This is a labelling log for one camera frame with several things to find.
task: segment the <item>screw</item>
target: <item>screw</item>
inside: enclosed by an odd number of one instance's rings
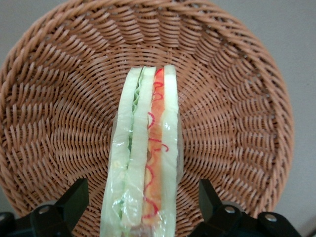
[[[49,206],[44,206],[39,210],[39,214],[44,214],[49,210]]]
[[[5,214],[0,214],[0,222],[5,219]]]
[[[277,218],[272,215],[272,214],[266,214],[265,215],[265,218],[268,220],[268,221],[271,221],[271,222],[276,222],[277,221]]]
[[[229,214],[235,213],[235,209],[232,206],[225,207],[225,211]]]

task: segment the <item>woven basket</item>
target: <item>woven basket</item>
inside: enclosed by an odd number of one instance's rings
[[[184,177],[177,236],[202,221],[198,182],[256,216],[288,178],[293,120],[267,50],[205,0],[75,0],[36,21],[0,71],[0,183],[19,215],[80,177],[90,205],[74,230],[98,236],[110,134],[131,67],[177,69]]]

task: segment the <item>wicker basket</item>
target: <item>wicker basket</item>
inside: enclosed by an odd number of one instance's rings
[[[0,71],[0,183],[19,215],[80,177],[90,205],[74,230],[97,236],[110,134],[130,67],[176,66],[185,143],[177,236],[201,221],[198,182],[256,216],[288,178],[293,120],[269,53],[205,0],[75,0],[47,13]]]

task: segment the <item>wrapped sandwich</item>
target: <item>wrapped sandwich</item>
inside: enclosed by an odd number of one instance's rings
[[[176,71],[132,68],[113,127],[100,237],[173,237],[182,168]]]

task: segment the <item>black clamp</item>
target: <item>black clamp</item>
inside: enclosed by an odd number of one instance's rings
[[[204,222],[189,237],[301,237],[289,221],[273,212],[258,219],[232,205],[223,205],[207,179],[199,183],[199,208]]]
[[[78,179],[54,205],[43,205],[15,220],[0,213],[1,237],[71,237],[71,231],[89,204],[87,179]]]

